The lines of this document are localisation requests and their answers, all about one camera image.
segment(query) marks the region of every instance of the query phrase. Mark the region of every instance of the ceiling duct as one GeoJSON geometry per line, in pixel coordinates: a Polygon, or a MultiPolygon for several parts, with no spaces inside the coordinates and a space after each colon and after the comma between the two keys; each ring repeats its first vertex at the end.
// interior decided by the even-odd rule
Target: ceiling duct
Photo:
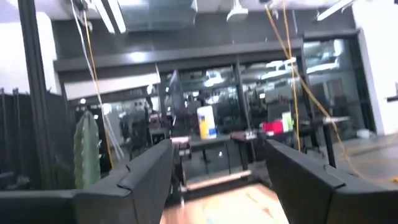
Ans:
{"type": "Polygon", "coordinates": [[[118,0],[128,32],[195,25],[197,0],[118,0]]]}

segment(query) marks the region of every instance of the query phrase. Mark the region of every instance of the yellow cable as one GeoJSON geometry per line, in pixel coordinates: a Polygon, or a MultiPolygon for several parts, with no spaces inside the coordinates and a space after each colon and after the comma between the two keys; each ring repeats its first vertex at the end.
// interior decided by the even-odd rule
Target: yellow cable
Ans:
{"type": "MultiPolygon", "coordinates": [[[[290,66],[293,68],[293,61],[292,59],[292,46],[290,45],[290,34],[289,34],[289,25],[287,22],[286,16],[286,1],[283,0],[283,10],[284,10],[284,21],[285,21],[285,28],[286,28],[286,36],[287,36],[287,46],[289,48],[289,56],[288,59],[290,60],[290,66]]],[[[293,96],[294,96],[294,111],[295,111],[295,123],[296,123],[296,139],[297,139],[297,147],[298,151],[301,151],[301,141],[300,141],[300,124],[299,124],[299,107],[297,106],[297,91],[296,91],[296,82],[294,80],[294,71],[292,70],[292,81],[293,81],[293,96]]]]}
{"type": "MultiPolygon", "coordinates": [[[[271,26],[272,26],[272,28],[273,28],[273,30],[274,30],[274,32],[275,32],[275,35],[276,35],[276,37],[277,37],[277,39],[278,39],[278,42],[279,42],[280,46],[282,47],[282,50],[284,51],[285,56],[286,56],[287,58],[289,58],[289,54],[288,54],[288,52],[286,51],[285,44],[283,43],[282,38],[281,38],[280,35],[279,35],[279,32],[278,32],[278,30],[277,30],[277,28],[276,28],[276,26],[275,26],[275,23],[274,23],[274,19],[272,18],[271,12],[270,12],[270,10],[269,10],[268,7],[266,7],[266,12],[267,12],[268,18],[269,18],[269,20],[270,20],[271,26]]],[[[296,69],[295,67],[292,67],[292,70],[294,71],[294,73],[296,74],[296,76],[299,78],[299,80],[300,80],[300,82],[301,82],[301,84],[302,84],[304,90],[307,92],[307,94],[308,94],[308,96],[311,98],[311,100],[318,106],[318,108],[320,109],[320,111],[321,111],[327,118],[330,118],[329,113],[324,109],[324,107],[323,107],[323,106],[319,103],[319,101],[314,97],[314,95],[312,94],[311,90],[308,88],[308,86],[307,86],[307,85],[304,83],[304,81],[301,79],[301,76],[299,75],[299,72],[297,71],[297,69],[296,69]]],[[[346,148],[345,148],[345,146],[344,146],[344,144],[343,144],[343,141],[342,141],[341,138],[340,138],[340,135],[338,134],[338,128],[337,128],[336,123],[333,122],[333,121],[332,121],[331,123],[332,123],[333,129],[334,129],[335,132],[336,132],[336,136],[337,136],[338,142],[339,142],[339,144],[340,144],[341,150],[343,151],[343,155],[345,156],[345,158],[346,158],[346,160],[347,160],[349,166],[352,168],[352,170],[353,170],[356,174],[358,174],[358,176],[359,176],[360,178],[362,178],[362,179],[364,179],[364,180],[367,180],[367,181],[370,181],[370,182],[398,182],[398,177],[393,177],[393,178],[390,178],[390,179],[372,179],[372,178],[369,178],[369,177],[367,177],[366,175],[362,174],[360,171],[358,171],[358,170],[354,167],[354,165],[353,165],[353,163],[352,163],[352,161],[351,161],[351,158],[349,158],[348,155],[347,155],[347,153],[346,153],[346,148]]]]}
{"type": "MultiPolygon", "coordinates": [[[[94,84],[96,86],[96,90],[97,90],[97,94],[98,96],[100,95],[100,87],[98,86],[98,77],[97,77],[97,72],[95,69],[95,62],[94,62],[94,55],[93,55],[93,50],[91,48],[91,39],[90,39],[90,32],[88,30],[88,24],[87,24],[87,15],[86,12],[83,11],[83,16],[85,18],[85,27],[86,27],[86,35],[87,35],[87,43],[88,43],[88,50],[90,51],[90,59],[91,59],[91,64],[93,66],[93,73],[94,73],[94,84]]],[[[106,140],[106,151],[108,152],[108,156],[109,156],[109,161],[111,163],[111,168],[113,169],[113,158],[112,158],[112,154],[111,154],[111,147],[109,145],[109,139],[108,139],[108,132],[105,128],[105,116],[104,116],[104,109],[103,109],[103,105],[101,104],[101,115],[102,115],[102,120],[103,120],[103,126],[104,126],[104,132],[105,132],[105,140],[106,140]]]]}

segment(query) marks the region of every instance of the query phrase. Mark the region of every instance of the ceiling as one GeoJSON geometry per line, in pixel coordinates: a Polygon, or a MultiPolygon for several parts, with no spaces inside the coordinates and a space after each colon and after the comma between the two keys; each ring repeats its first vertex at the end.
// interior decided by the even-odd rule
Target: ceiling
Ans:
{"type": "MultiPolygon", "coordinates": [[[[285,0],[289,8],[316,8],[329,6],[339,0],[285,0]]],[[[19,20],[17,0],[0,0],[0,22],[14,22],[19,20]]],[[[70,0],[35,0],[36,10],[45,12],[52,20],[71,19],[72,11],[70,0]]],[[[229,11],[233,5],[233,0],[197,0],[199,12],[223,12],[229,11]]],[[[242,6],[250,11],[264,10],[264,5],[259,0],[241,0],[242,6]]],[[[281,8],[282,0],[274,0],[272,7],[281,8]]],[[[88,13],[89,18],[99,18],[95,12],[88,13]]]]}

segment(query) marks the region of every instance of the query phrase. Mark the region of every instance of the cactus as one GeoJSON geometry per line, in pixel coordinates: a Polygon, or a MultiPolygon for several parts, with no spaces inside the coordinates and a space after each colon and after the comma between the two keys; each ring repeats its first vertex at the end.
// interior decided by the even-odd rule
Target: cactus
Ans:
{"type": "Polygon", "coordinates": [[[84,112],[74,136],[75,185],[85,189],[101,178],[98,127],[94,116],[84,112]]]}

